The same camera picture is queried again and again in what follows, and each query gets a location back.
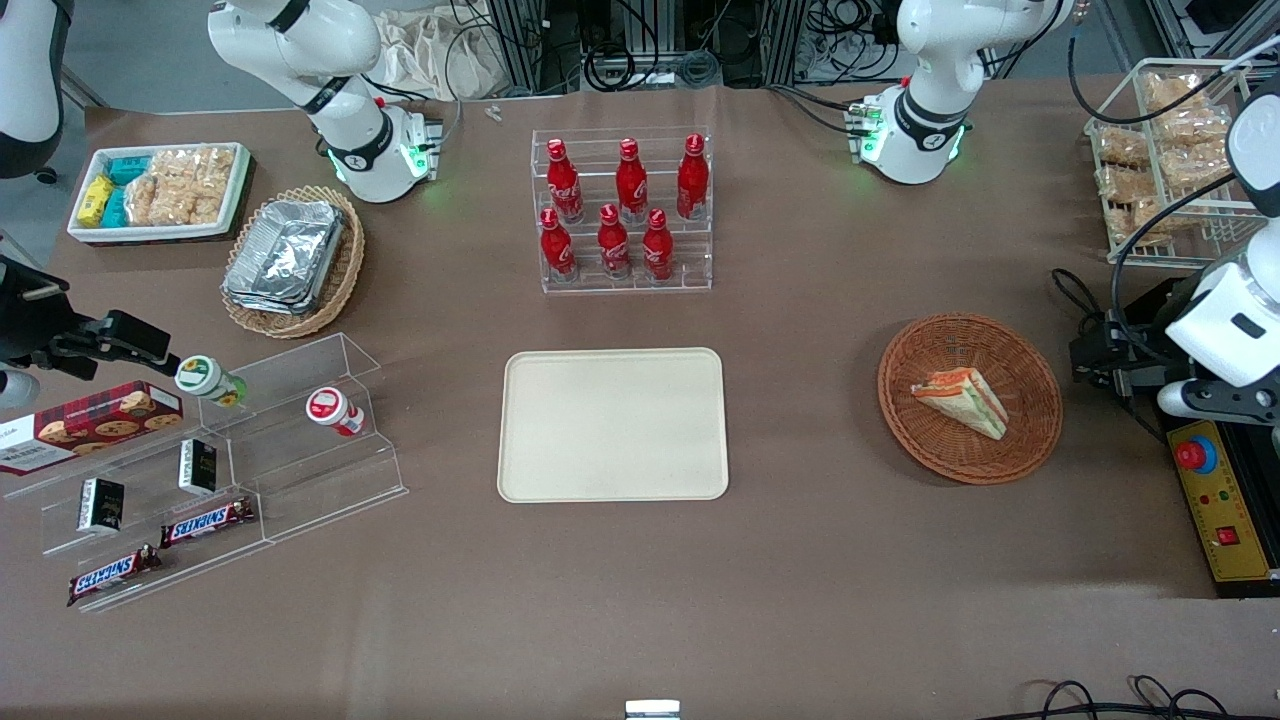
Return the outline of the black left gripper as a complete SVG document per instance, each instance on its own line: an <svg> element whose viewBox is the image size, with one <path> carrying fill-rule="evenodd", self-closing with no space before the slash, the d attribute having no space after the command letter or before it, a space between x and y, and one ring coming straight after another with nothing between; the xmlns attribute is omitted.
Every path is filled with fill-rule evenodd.
<svg viewBox="0 0 1280 720"><path fill-rule="evenodd" d="M1124 401L1156 395L1166 384L1166 365L1134 345L1114 318L1082 331L1069 345L1069 357L1075 382Z"/></svg>

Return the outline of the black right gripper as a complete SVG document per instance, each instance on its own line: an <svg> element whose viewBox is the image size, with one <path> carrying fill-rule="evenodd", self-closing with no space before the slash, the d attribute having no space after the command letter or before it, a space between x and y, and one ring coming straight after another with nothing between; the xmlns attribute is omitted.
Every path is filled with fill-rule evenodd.
<svg viewBox="0 0 1280 720"><path fill-rule="evenodd" d="M3 258L1 360L3 365L38 366L81 380L92 380L97 361L59 354L56 340L65 336L73 348L82 340L93 342L87 331L96 320L76 311L67 297L69 284L12 258ZM137 316L113 309L97 324L95 343L106 360L148 366L174 377L180 357L170 351L172 336Z"/></svg>

